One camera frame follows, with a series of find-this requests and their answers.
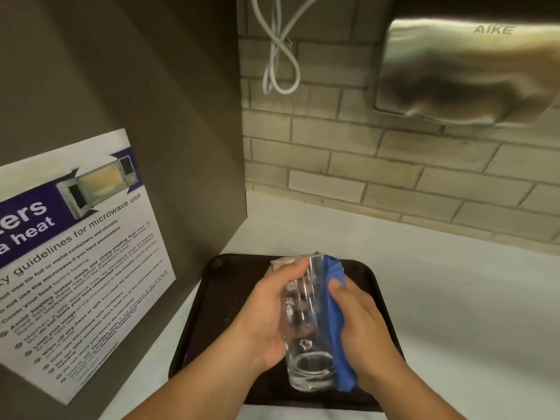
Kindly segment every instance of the poster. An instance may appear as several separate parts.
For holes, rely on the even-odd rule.
[[[0,362],[52,397],[174,279],[124,129],[0,167]]]

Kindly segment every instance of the stainless steel hand dryer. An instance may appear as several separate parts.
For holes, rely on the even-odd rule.
[[[560,0],[395,0],[374,108],[519,125],[560,91]]]

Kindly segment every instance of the power cord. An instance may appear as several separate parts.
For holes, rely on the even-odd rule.
[[[309,7],[316,2],[317,0],[306,0],[304,4],[298,8],[296,13],[294,13],[293,17],[290,21],[286,24],[286,27],[282,29],[282,6],[281,0],[273,0],[272,2],[272,13],[270,14],[270,26],[268,25],[267,21],[262,17],[262,13],[259,9],[259,3],[257,0],[251,0],[251,4],[253,5],[253,10],[255,11],[256,20],[259,21],[260,25],[270,37],[270,56],[268,59],[267,68],[264,70],[263,79],[263,90],[265,94],[270,93],[272,88],[274,88],[280,94],[291,94],[298,88],[300,81],[301,81],[301,70],[300,65],[298,64],[296,58],[290,51],[290,48],[284,44],[284,40],[286,36],[301,17],[301,15],[309,9]],[[296,72],[296,80],[294,81],[293,85],[288,88],[287,90],[280,88],[278,83],[276,82],[276,73],[278,71],[278,63],[280,60],[280,50],[286,55],[288,60],[292,63],[294,71]]]

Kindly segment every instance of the blue towel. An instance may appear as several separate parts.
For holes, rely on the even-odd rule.
[[[324,255],[326,279],[339,279],[342,284],[346,285],[344,280],[344,268],[337,258]],[[327,289],[326,307],[329,315],[329,329],[334,356],[334,366],[337,369],[337,390],[342,392],[350,392],[356,385],[356,373],[348,361],[344,350],[342,349],[342,341],[340,340],[340,332],[344,327],[344,316],[338,303],[334,301]]]

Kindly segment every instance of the left hand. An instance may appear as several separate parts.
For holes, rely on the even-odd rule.
[[[282,303],[280,293],[286,285],[303,277],[309,259],[283,265],[275,272],[269,269],[255,285],[247,302],[232,324],[237,339],[243,339],[254,357],[257,373],[274,367],[286,354],[284,339],[280,333]]]

